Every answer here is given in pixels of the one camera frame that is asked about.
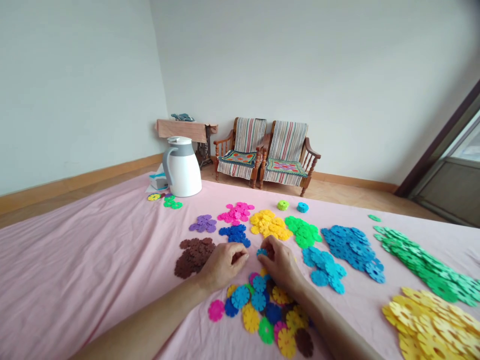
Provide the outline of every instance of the thermos handle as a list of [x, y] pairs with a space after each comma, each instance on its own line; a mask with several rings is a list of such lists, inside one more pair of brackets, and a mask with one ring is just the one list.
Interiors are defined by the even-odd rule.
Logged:
[[163, 170], [165, 171], [166, 180], [168, 181], [168, 185], [170, 186], [173, 186], [174, 179], [170, 174], [169, 157], [170, 157], [170, 153], [173, 153], [178, 149], [179, 149], [178, 147], [169, 147], [168, 150], [163, 153], [163, 160], [161, 162], [163, 164]]

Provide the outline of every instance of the thermos lid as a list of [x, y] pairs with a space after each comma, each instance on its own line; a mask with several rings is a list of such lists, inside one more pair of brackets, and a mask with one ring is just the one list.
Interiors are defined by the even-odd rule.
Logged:
[[167, 140], [169, 144], [187, 145], [192, 143], [192, 139], [185, 136], [172, 136]]

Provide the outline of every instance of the door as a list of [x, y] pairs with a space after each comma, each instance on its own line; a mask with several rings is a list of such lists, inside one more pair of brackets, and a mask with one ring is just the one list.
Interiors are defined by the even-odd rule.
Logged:
[[480, 228], [480, 111], [410, 198], [453, 223]]

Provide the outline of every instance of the brown cloth cover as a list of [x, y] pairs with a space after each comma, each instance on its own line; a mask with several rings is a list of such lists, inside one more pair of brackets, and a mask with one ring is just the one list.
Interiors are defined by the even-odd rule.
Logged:
[[170, 138], [172, 136], [184, 136], [197, 143], [207, 142], [205, 126], [210, 125], [210, 133], [216, 134], [219, 130], [218, 124], [203, 122], [175, 121], [168, 119], [157, 119], [155, 130], [159, 138]]

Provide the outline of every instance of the white thermos jug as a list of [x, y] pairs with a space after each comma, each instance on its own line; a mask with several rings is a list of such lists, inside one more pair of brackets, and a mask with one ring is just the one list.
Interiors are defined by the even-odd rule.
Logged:
[[168, 138], [169, 148], [163, 154], [163, 170], [176, 197], [189, 197], [202, 190], [202, 178], [192, 139], [184, 136]]

